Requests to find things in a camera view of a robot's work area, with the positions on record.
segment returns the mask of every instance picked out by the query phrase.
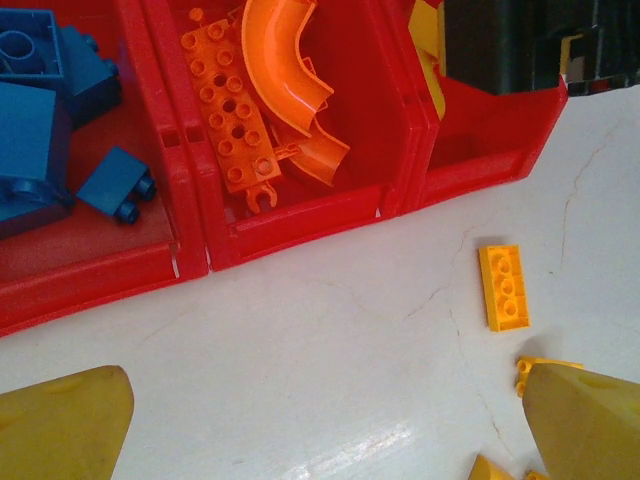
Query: white floor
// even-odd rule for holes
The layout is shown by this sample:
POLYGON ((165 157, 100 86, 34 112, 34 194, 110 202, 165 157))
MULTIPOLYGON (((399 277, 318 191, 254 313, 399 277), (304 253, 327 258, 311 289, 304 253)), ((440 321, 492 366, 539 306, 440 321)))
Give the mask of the white floor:
POLYGON ((640 88, 574 99, 530 178, 0 339, 0 391, 122 365, 114 479, 460 479, 543 468, 521 353, 640 382, 640 88), (521 246, 492 334, 478 245, 521 246))

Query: blue lego brick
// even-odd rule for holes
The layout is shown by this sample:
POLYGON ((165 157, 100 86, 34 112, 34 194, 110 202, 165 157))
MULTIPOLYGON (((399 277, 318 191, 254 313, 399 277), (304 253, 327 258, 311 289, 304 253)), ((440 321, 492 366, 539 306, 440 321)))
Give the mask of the blue lego brick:
POLYGON ((134 197, 150 201, 155 194, 156 185, 149 167, 114 147, 76 196, 110 217, 134 224, 140 216, 134 197))
POLYGON ((0 82, 64 93, 65 58, 50 10, 0 8, 0 82))
POLYGON ((120 103, 118 67, 111 60, 100 58, 98 45, 90 35, 66 27, 61 30, 61 37, 69 59, 64 105, 78 128, 120 103))
POLYGON ((59 203, 37 203, 19 198, 0 202, 0 240, 49 225, 69 216, 59 203))
POLYGON ((72 126, 57 97, 0 83, 0 198, 73 204, 65 188, 72 126))

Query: black object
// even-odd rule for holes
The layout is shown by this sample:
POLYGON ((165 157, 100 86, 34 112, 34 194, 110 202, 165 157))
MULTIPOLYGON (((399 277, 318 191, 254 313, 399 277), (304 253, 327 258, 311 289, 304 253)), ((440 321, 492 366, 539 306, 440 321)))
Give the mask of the black object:
POLYGON ((445 0, 446 75, 500 95, 558 86, 562 41, 583 57, 569 94, 640 81, 640 0, 445 0))

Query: white table surface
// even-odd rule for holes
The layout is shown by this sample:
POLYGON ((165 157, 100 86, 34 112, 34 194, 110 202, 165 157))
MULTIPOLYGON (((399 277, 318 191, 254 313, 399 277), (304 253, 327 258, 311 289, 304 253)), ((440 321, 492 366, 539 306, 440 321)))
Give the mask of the white table surface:
POLYGON ((519 354, 640 382, 640 88, 573 99, 526 180, 0 339, 0 391, 121 365, 123 479, 460 479, 543 468, 519 354), (489 332, 476 249, 521 247, 489 332))

